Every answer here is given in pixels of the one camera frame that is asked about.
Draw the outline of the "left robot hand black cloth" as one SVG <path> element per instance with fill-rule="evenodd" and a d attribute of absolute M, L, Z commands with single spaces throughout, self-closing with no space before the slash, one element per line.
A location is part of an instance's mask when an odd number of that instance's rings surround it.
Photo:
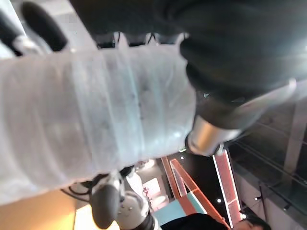
<path fill-rule="evenodd" d="M 188 35 L 180 44 L 191 85 L 208 94 L 186 137 L 192 153 L 211 156 L 268 108 L 283 103 L 307 75 L 304 0 L 73 0 L 101 35 Z"/>

